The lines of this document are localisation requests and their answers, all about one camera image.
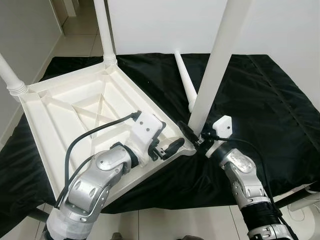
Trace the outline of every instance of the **white pipe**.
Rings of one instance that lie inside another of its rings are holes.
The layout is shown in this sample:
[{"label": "white pipe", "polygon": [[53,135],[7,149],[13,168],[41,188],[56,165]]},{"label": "white pipe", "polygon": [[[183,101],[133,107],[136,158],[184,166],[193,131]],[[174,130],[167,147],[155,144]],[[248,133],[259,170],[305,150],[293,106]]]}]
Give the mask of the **white pipe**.
[{"label": "white pipe", "polygon": [[6,62],[4,57],[0,53],[0,77],[6,83],[6,88],[9,90],[13,98],[19,101],[18,96],[28,91],[28,87],[23,81],[21,81],[9,64]]},{"label": "white pipe", "polygon": [[233,46],[253,0],[228,0],[189,119],[189,127],[199,136],[224,76]]},{"label": "white pipe", "polygon": [[176,64],[178,65],[178,69],[182,79],[186,98],[188,99],[188,102],[189,102],[189,112],[191,113],[192,110],[194,109],[194,105],[197,99],[197,93],[190,79],[190,76],[184,64],[184,61],[182,60],[180,52],[176,50],[174,52],[174,57],[175,57]]},{"label": "white pipe", "polygon": [[112,46],[105,2],[104,0],[93,0],[93,2],[102,42],[103,62],[106,67],[110,67],[117,64],[117,59]]}]

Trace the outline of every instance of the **white baseboard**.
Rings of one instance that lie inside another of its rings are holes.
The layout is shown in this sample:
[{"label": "white baseboard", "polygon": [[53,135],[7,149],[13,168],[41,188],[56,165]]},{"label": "white baseboard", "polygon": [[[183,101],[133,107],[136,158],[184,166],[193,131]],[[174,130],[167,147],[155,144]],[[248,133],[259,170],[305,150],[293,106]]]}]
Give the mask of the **white baseboard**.
[{"label": "white baseboard", "polygon": [[[45,74],[48,65],[50,64],[52,58],[55,56],[55,50],[58,45],[58,43],[63,38],[63,33],[58,37],[58,39],[55,41],[53,47],[51,48],[48,57],[43,62],[42,66],[40,67],[39,71],[35,75],[32,84],[37,83]],[[14,132],[15,127],[18,125],[21,116],[23,115],[24,110],[21,106],[21,104],[17,107],[16,111],[14,112],[9,124],[6,126],[5,131],[3,132],[2,136],[0,137],[0,150],[3,148],[3,146],[6,144],[12,133]]]}]

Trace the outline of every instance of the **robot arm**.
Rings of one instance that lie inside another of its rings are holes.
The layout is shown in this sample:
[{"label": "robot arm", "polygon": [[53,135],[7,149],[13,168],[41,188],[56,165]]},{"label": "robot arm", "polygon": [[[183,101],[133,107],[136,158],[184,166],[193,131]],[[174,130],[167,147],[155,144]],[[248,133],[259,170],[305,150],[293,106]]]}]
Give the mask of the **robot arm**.
[{"label": "robot arm", "polygon": [[226,142],[215,150],[232,187],[232,193],[249,230],[250,240],[294,240],[281,224],[266,191],[257,177],[255,163]]},{"label": "robot arm", "polygon": [[121,177],[147,160],[167,159],[184,144],[172,142],[158,148],[158,136],[166,124],[153,114],[139,112],[125,145],[116,142],[109,150],[90,157],[88,168],[74,178],[59,208],[53,208],[43,233],[46,240],[84,240],[88,237],[108,198]]},{"label": "robot arm", "polygon": [[131,170],[131,165],[132,157],[120,145],[92,156],[88,169],[74,179],[59,209],[52,209],[46,234],[54,240],[86,239],[110,189]]}]

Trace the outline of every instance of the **white plastic bracket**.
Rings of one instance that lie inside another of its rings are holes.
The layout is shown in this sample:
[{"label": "white plastic bracket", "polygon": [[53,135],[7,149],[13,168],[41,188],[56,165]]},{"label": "white plastic bracket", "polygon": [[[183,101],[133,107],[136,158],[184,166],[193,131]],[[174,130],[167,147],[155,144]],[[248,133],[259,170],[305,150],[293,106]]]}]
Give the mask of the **white plastic bracket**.
[{"label": "white plastic bracket", "polygon": [[142,112],[130,131],[130,137],[125,145],[137,155],[139,163],[144,166],[148,163],[148,147],[153,137],[163,128],[163,123],[153,114]]},{"label": "white plastic bracket", "polygon": [[[220,138],[229,138],[232,135],[232,119],[230,116],[224,115],[218,121],[214,122],[212,128],[216,135]],[[220,147],[225,141],[215,140],[212,147],[206,152],[205,156],[210,158],[214,151]]]}]

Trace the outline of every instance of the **black cloth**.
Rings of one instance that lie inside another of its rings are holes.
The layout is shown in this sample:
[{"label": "black cloth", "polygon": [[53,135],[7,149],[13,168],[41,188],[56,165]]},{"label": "black cloth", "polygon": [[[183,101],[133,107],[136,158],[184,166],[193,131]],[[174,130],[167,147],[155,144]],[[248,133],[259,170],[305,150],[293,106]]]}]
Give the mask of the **black cloth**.
[{"label": "black cloth", "polygon": [[[183,54],[196,91],[208,54]],[[117,56],[118,66],[174,121],[188,123],[188,100],[173,54]],[[82,69],[101,57],[55,57],[43,80]],[[233,137],[255,144],[266,159],[273,194],[320,179],[320,114],[267,55],[233,55],[216,94],[207,125],[232,116]],[[261,163],[248,146],[234,144]],[[23,116],[0,153],[0,236],[30,210],[54,197]],[[183,209],[235,204],[229,180],[202,152],[181,156],[103,209],[119,213],[145,208]]]}]

